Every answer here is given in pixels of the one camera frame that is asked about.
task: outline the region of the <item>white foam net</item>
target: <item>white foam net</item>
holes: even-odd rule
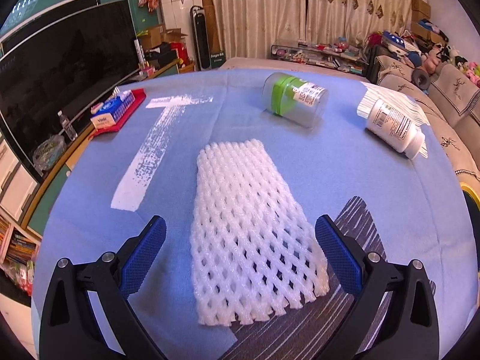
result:
[[[268,321],[328,292],[314,227],[258,140],[212,144],[197,159],[191,227],[199,323]]]

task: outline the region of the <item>sofa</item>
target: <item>sofa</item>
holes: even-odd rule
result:
[[[378,74],[370,81],[417,102],[462,189],[480,207],[480,88],[452,64],[442,63],[431,76],[426,95],[411,83],[410,67],[385,55],[375,57],[375,64]]]

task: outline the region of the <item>blue gripper pad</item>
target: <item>blue gripper pad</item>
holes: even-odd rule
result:
[[[315,224],[315,237],[343,290],[357,298],[362,291],[362,269],[323,216]]]
[[[166,236],[167,225],[165,220],[158,217],[122,268],[119,289],[124,299],[140,289],[158,251],[165,242]]]

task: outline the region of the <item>curtain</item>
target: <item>curtain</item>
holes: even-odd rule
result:
[[[307,39],[360,44],[375,31],[402,33],[410,11],[411,0],[308,0]]]
[[[277,39],[305,38],[305,0],[213,0],[227,58],[264,59]]]

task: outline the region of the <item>supplement facts label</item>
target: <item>supplement facts label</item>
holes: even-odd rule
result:
[[[388,104],[383,104],[373,120],[379,128],[390,129],[390,135],[404,140],[412,126],[412,120],[402,114],[398,109]]]
[[[303,84],[300,88],[294,89],[295,94],[293,96],[294,100],[297,100],[300,103],[308,105],[308,107],[313,107],[317,100],[322,97],[322,93],[325,91],[325,88],[322,88],[319,85],[312,84],[307,82]]]

